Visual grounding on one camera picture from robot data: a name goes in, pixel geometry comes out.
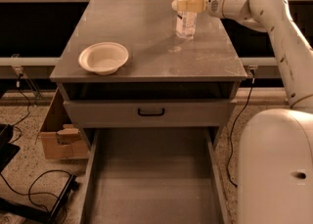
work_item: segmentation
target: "plastic bottle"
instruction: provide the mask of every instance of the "plastic bottle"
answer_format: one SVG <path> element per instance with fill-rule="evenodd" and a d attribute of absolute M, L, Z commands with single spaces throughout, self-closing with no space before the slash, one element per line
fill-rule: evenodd
<path fill-rule="evenodd" d="M 176 34 L 185 39 L 193 39 L 196 30 L 197 13 L 177 11 Z"/>

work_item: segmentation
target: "cardboard box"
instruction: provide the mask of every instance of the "cardboard box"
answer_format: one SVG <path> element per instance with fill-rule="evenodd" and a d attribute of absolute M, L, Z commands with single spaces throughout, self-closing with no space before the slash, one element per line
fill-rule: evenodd
<path fill-rule="evenodd" d="M 57 90 L 40 129 L 39 136 L 45 157 L 88 158 L 88 147 L 80 137 L 78 129 L 71 125 L 63 102 L 63 97 Z"/>

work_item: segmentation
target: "drawer handle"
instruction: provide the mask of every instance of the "drawer handle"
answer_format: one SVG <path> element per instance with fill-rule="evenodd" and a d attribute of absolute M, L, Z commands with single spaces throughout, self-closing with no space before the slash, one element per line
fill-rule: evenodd
<path fill-rule="evenodd" d="M 163 116 L 165 114 L 165 109 L 161 109 L 160 112 L 154 112 L 154 113 L 150 113 L 150 112 L 143 112 L 141 109 L 138 109 L 137 111 L 138 115 L 140 116 Z"/>

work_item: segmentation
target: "speckled floor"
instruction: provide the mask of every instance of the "speckled floor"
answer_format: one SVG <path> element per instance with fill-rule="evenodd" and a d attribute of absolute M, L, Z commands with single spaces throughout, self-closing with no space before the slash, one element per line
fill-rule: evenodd
<path fill-rule="evenodd" d="M 236 98 L 238 100 L 238 105 L 235 107 L 227 127 L 223 130 L 218 146 L 215 150 L 221 171 L 227 207 L 231 223 L 233 224 L 236 224 L 237 190 L 230 183 L 226 171 L 227 161 L 230 155 L 229 132 L 232 128 L 235 117 L 246 103 L 248 91 L 249 90 L 247 88 L 241 88 L 239 90 Z M 8 180 L 16 191 L 24 194 L 27 193 L 31 183 L 41 173 L 47 170 L 61 169 L 77 175 L 77 182 L 80 184 L 80 187 L 77 192 L 70 195 L 67 203 L 67 211 L 61 211 L 57 222 L 76 224 L 78 222 L 77 216 L 81 204 L 81 189 L 84 182 L 87 160 L 48 160 L 44 157 L 42 143 L 40 138 L 38 138 L 41 124 L 45 118 L 53 94 L 53 92 L 43 93 L 44 99 L 42 99 L 36 107 L 33 105 L 33 95 L 31 93 L 25 94 L 31 99 L 31 105 L 29 107 L 29 116 L 18 124 L 19 129 L 22 131 L 22 136 L 15 144 L 20 146 L 21 150 L 3 170 L 2 175 Z M 241 132 L 247 121 L 258 112 L 268 109 L 287 107 L 286 94 L 282 88 L 255 88 L 253 90 L 249 104 L 238 118 L 233 133 L 234 154 L 230 163 L 230 174 L 235 182 L 237 180 L 236 166 L 238 144 Z M 26 113 L 27 100 L 20 93 L 16 93 L 16 91 L 9 91 L 2 99 L 0 99 L 0 123 L 14 124 L 26 115 Z M 33 187 L 32 192 L 51 192 L 58 195 L 66 180 L 67 175 L 63 172 L 48 173 L 38 180 Z M 0 188 L 0 197 L 19 203 L 29 204 L 27 197 L 21 197 L 12 193 L 1 178 Z M 32 199 L 36 203 L 45 204 L 48 208 L 51 208 L 55 201 L 53 197 L 46 195 L 33 196 Z M 10 222 L 8 222 L 8 218 L 0 217 L 0 224 L 2 223 L 8 224 Z M 24 223 L 32 224 L 35 222 L 27 220 Z"/>

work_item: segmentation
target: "closed drawer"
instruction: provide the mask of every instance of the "closed drawer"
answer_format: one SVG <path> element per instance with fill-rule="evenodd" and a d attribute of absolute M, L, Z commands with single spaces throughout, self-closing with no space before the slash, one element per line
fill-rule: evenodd
<path fill-rule="evenodd" d="M 224 126 L 235 100 L 65 101 L 76 127 Z"/>

